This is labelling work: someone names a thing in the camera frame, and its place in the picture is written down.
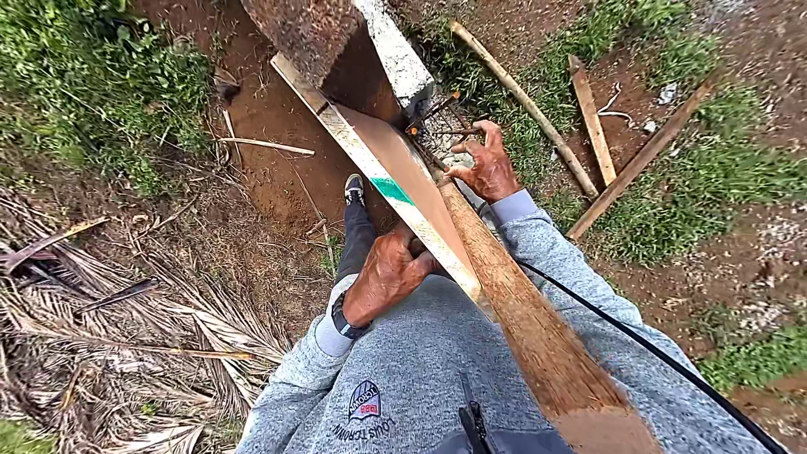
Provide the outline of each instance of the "black pants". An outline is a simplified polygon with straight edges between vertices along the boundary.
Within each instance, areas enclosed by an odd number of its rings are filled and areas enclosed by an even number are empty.
[[[362,270],[376,236],[375,227],[362,204],[345,207],[345,248],[342,250],[334,284],[345,276]]]

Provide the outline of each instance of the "green paint stripe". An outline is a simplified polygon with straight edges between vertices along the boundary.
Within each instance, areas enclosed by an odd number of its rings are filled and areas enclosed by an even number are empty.
[[[385,197],[389,197],[391,199],[399,200],[404,202],[405,204],[414,205],[415,203],[412,202],[412,199],[406,195],[403,189],[398,186],[392,179],[370,179],[371,182],[378,188],[378,191],[384,194]]]

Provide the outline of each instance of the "sleeve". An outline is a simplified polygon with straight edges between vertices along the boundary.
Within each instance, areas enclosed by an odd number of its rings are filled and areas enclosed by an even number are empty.
[[[698,374],[664,333],[646,325],[638,308],[614,293],[583,254],[522,190],[491,206],[499,231],[519,262],[552,276]],[[578,335],[589,355],[622,387],[668,452],[761,452],[763,446],[694,384],[565,292],[525,273]]]
[[[283,356],[278,370],[249,412],[236,454],[280,453],[333,386],[353,341],[339,334],[331,319],[333,302],[358,275],[334,286],[325,315]]]

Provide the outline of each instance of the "cuff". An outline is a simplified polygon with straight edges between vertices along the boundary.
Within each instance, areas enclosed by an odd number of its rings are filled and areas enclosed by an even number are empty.
[[[328,356],[339,358],[350,350],[353,344],[351,338],[346,338],[338,330],[336,325],[333,324],[333,317],[331,317],[331,306],[325,311],[325,317],[316,325],[314,329],[314,336],[316,337],[316,345]]]
[[[499,223],[504,225],[519,217],[533,214],[538,210],[538,206],[527,190],[522,189],[494,203],[491,205],[491,209]]]

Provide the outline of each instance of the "zipper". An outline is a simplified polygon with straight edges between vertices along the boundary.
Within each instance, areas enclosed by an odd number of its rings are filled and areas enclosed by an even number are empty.
[[[485,429],[482,406],[474,399],[474,392],[470,388],[468,374],[460,372],[459,379],[462,383],[462,391],[465,394],[467,404],[467,406],[459,407],[459,421],[462,424],[462,429],[465,430],[468,441],[470,441],[471,452],[473,454],[495,454],[496,450],[492,447],[487,436],[487,429]]]

